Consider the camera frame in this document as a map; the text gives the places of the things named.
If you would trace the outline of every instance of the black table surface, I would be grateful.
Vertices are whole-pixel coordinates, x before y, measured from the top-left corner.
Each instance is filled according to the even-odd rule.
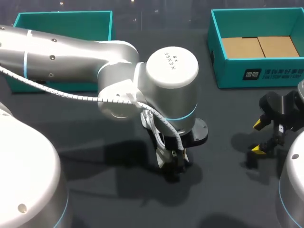
[[[1,101],[24,123],[41,131],[62,159],[74,208],[75,228],[276,228],[278,175],[284,161],[259,160],[243,167],[247,147],[268,139],[271,127],[252,129],[267,91],[284,89],[217,88],[206,30],[120,32],[142,61],[156,50],[179,46],[198,59],[197,117],[209,127],[208,141],[188,149],[194,165],[179,183],[146,169],[155,149],[140,118],[113,122],[97,105],[49,94],[12,95],[0,78]],[[290,133],[287,151],[297,133]]]

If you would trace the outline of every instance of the cardboard box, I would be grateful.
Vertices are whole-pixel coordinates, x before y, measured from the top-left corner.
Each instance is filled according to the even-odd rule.
[[[115,36],[112,11],[20,13],[14,26],[85,40],[108,41]],[[41,92],[13,78],[6,79],[14,93]],[[60,91],[97,91],[93,83],[43,83]]]
[[[304,10],[213,9],[208,47],[219,88],[297,86],[304,79]]]

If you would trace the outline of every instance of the robot end effector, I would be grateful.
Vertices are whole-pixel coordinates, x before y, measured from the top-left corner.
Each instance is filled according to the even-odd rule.
[[[147,63],[141,63],[137,50],[127,42],[86,41],[3,28],[2,67],[29,80],[98,83],[98,98],[109,101],[98,102],[98,106],[108,117],[123,120],[139,114],[142,109],[136,106],[138,101],[156,109],[178,131],[185,148],[203,144],[207,139],[206,124],[195,117],[198,62],[188,50],[162,48]],[[110,102],[117,97],[135,105]],[[144,126],[154,131],[161,167],[172,161],[175,154],[171,152],[178,151],[177,141],[164,122],[158,118],[148,120],[149,116],[142,112],[141,119]]]
[[[287,95],[267,93],[260,99],[259,106],[263,114],[253,128],[260,131],[273,121],[274,131],[268,141],[255,145],[252,151],[267,154],[277,145],[284,145],[287,130],[296,132],[304,127],[304,80],[298,84],[297,91]]]

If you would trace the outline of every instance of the logo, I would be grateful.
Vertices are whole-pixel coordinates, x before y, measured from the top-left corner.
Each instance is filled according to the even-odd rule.
[[[247,69],[243,76],[243,80],[258,80],[262,69]]]

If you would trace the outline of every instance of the cable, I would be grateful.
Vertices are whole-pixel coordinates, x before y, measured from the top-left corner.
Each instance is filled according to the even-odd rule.
[[[165,146],[165,144],[162,142],[161,137],[160,137],[160,135],[159,135],[159,132],[158,132],[156,126],[155,126],[155,123],[154,123],[154,119],[153,119],[152,113],[149,112],[149,111],[147,111],[147,110],[145,110],[145,111],[143,112],[143,115],[144,115],[144,117],[145,117],[145,119],[146,119],[146,122],[147,122],[148,126],[150,127],[150,129],[152,130],[152,132],[153,132],[153,134],[154,134],[154,136],[155,136],[157,145],[158,145],[158,146],[160,147],[160,149],[162,149],[163,151],[164,151],[164,150],[167,150],[167,149],[166,149],[166,146]]]
[[[52,88],[49,88],[45,85],[41,85],[37,82],[33,82],[31,80],[28,80],[22,76],[19,76],[11,71],[9,71],[8,69],[5,69],[3,67],[0,66],[0,72],[4,73],[7,76],[10,76],[18,81],[21,81],[27,85],[30,85],[32,87],[35,87],[37,89],[40,89],[42,91],[45,91],[47,93],[50,94],[54,94],[57,96],[61,96],[64,98],[68,98],[68,99],[73,99],[73,100],[81,100],[81,101],[91,101],[91,102],[103,102],[103,103],[118,103],[118,104],[129,104],[129,105],[133,105],[134,103],[129,101],[129,100],[124,100],[120,97],[116,98],[116,99],[106,99],[106,98],[99,98],[99,97],[92,97],[92,96],[81,96],[81,95],[74,95],[74,94],[69,94],[69,93],[65,93],[59,90],[55,90]],[[160,121],[162,121],[167,127],[168,129],[172,132],[172,134],[174,135],[174,137],[177,140],[177,147],[179,150],[183,151],[184,147],[182,145],[182,141],[181,141],[181,137],[179,135],[179,133],[177,132],[177,130],[155,109],[153,109],[152,107],[141,103],[141,102],[136,102],[137,105],[139,105],[141,108],[146,109],[148,111],[150,111],[154,116],[156,116],[156,118],[158,118]]]

